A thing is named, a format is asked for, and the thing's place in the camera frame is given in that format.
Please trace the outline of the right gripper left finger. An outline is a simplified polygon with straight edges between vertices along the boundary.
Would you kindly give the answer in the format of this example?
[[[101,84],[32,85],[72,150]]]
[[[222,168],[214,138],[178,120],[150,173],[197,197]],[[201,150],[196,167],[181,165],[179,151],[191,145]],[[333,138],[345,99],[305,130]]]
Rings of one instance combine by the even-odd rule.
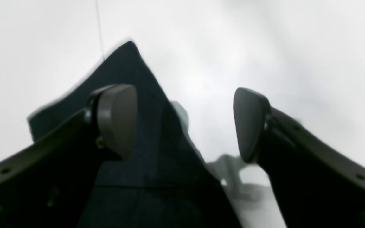
[[[128,158],[137,90],[113,84],[31,146],[0,162],[0,228],[75,228],[102,163]]]

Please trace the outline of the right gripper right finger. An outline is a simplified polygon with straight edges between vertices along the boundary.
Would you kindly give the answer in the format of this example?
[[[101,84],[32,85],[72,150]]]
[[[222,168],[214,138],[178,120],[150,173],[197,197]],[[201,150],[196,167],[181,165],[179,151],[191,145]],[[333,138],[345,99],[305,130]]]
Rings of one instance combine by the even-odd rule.
[[[271,107],[253,90],[234,94],[242,160],[268,175],[288,228],[365,228],[365,168]]]

